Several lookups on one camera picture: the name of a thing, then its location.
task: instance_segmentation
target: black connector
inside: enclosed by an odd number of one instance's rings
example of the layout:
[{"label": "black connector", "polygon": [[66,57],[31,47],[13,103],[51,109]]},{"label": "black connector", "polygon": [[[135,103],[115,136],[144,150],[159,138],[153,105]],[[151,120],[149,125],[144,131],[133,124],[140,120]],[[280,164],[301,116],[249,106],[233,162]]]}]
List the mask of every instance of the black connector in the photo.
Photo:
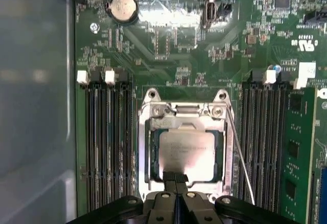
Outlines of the black connector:
[{"label": "black connector", "polygon": [[320,11],[314,11],[306,14],[303,19],[305,25],[309,26],[321,26],[327,23],[327,9],[321,9]]}]

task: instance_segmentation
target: integrated circuit chip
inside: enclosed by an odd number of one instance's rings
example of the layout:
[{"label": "integrated circuit chip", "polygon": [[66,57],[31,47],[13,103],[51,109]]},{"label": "integrated circuit chip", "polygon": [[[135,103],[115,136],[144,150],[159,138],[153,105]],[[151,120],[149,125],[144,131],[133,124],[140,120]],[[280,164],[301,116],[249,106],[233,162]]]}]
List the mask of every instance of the integrated circuit chip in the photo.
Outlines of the integrated circuit chip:
[{"label": "integrated circuit chip", "polygon": [[290,97],[290,109],[293,111],[301,112],[302,108],[302,95],[300,94],[291,94]]},{"label": "integrated circuit chip", "polygon": [[255,54],[255,48],[246,48],[245,54]]},{"label": "integrated circuit chip", "polygon": [[247,44],[256,44],[256,36],[255,35],[247,35],[246,43]]},{"label": "integrated circuit chip", "polygon": [[253,29],[253,33],[254,33],[254,35],[259,35],[259,28],[254,28]]},{"label": "integrated circuit chip", "polygon": [[296,185],[290,180],[286,180],[285,182],[286,194],[291,198],[295,199],[296,194]]},{"label": "integrated circuit chip", "polygon": [[288,142],[288,153],[290,156],[297,159],[298,157],[299,144],[293,140]]},{"label": "integrated circuit chip", "polygon": [[275,8],[278,9],[289,9],[291,0],[275,0]]},{"label": "integrated circuit chip", "polygon": [[159,176],[181,172],[190,182],[211,181],[215,166],[215,136],[210,132],[170,129],[159,136]]}]

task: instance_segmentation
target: chip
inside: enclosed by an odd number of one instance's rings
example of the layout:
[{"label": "chip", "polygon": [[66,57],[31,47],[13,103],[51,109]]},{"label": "chip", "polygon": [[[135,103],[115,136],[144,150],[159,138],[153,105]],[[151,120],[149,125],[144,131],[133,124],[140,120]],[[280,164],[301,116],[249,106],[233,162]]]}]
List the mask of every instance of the chip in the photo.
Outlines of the chip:
[{"label": "chip", "polygon": [[245,54],[255,54],[255,48],[246,48]]},{"label": "chip", "polygon": [[259,28],[254,28],[253,33],[254,35],[259,35]]},{"label": "chip", "polygon": [[247,44],[256,44],[256,36],[255,35],[248,35],[246,37]]},{"label": "chip", "polygon": [[299,144],[290,140],[288,142],[288,153],[290,156],[294,157],[297,159],[298,157],[298,150],[299,150]]},{"label": "chip", "polygon": [[301,112],[301,108],[302,108],[302,95],[291,94],[290,109],[293,111]]},{"label": "chip", "polygon": [[286,182],[285,182],[285,190],[286,190],[286,194],[291,199],[295,199],[296,185],[293,182],[291,182],[290,180],[286,180]]},{"label": "chip", "polygon": [[225,52],[225,55],[226,55],[227,59],[233,58],[233,51],[228,50],[228,51]]},{"label": "chip", "polygon": [[291,0],[275,0],[275,8],[289,9]]}]

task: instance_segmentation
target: memory chip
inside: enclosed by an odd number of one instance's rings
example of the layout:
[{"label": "memory chip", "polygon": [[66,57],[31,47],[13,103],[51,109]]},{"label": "memory chip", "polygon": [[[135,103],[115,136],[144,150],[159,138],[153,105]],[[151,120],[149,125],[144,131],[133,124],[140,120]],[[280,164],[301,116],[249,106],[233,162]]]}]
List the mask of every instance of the memory chip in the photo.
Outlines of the memory chip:
[{"label": "memory chip", "polygon": [[301,112],[301,108],[302,108],[302,95],[291,94],[290,109],[293,111]]},{"label": "memory chip", "polygon": [[288,142],[288,153],[290,156],[297,159],[298,157],[299,144],[293,140]]},{"label": "memory chip", "polygon": [[286,194],[291,198],[291,199],[295,199],[295,194],[296,194],[296,185],[291,182],[290,180],[286,180],[285,183],[285,190],[286,190]]},{"label": "memory chip", "polygon": [[290,4],[291,4],[290,0],[275,0],[275,8],[289,9]]}]

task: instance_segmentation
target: surface mount component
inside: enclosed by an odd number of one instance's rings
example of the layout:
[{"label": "surface mount component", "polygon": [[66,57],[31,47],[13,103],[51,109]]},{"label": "surface mount component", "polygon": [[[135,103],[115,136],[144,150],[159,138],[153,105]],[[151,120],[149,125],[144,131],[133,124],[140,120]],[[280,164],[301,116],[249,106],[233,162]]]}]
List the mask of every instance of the surface mount component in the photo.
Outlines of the surface mount component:
[{"label": "surface mount component", "polygon": [[187,174],[190,191],[210,195],[214,202],[231,194],[233,132],[227,115],[227,91],[217,92],[211,103],[166,102],[150,88],[139,111],[138,189],[164,189],[163,171]]},{"label": "surface mount component", "polygon": [[119,24],[130,24],[137,19],[136,0],[111,0],[106,5],[107,12]]},{"label": "surface mount component", "polygon": [[275,0],[275,8],[277,9],[289,9],[291,0]]},{"label": "surface mount component", "polygon": [[313,11],[307,13],[303,19],[306,25],[311,26],[323,26],[327,23],[327,9],[321,9],[320,11]]}]

